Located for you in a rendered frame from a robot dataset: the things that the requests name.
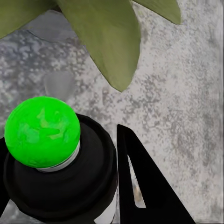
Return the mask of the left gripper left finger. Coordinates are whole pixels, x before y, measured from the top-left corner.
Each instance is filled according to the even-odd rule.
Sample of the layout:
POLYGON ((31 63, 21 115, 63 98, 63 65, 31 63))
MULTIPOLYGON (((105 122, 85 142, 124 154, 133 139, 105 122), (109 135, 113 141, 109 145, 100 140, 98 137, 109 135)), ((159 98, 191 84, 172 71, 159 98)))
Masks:
POLYGON ((3 182, 3 169, 7 153, 8 148, 5 143, 5 138, 2 138, 0 140, 0 217, 10 200, 9 194, 3 182))

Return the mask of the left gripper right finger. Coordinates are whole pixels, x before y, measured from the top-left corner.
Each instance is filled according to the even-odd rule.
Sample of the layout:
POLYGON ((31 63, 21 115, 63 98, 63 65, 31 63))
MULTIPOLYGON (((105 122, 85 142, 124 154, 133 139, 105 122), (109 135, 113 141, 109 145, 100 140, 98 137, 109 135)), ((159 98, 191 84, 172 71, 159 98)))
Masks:
POLYGON ((120 224, 196 224, 136 133, 117 125, 120 224), (128 156, 146 208, 135 205, 128 156))

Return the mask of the insectifuge atomizer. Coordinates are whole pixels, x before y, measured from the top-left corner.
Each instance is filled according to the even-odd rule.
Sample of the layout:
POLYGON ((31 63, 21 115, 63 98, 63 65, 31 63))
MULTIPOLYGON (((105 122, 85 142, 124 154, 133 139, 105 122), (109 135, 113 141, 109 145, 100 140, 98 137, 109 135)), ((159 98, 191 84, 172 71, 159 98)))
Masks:
POLYGON ((44 85, 47 97, 22 102, 5 125, 9 197, 46 224, 111 224, 119 187, 111 136, 66 103, 77 90, 74 78, 51 72, 44 85))

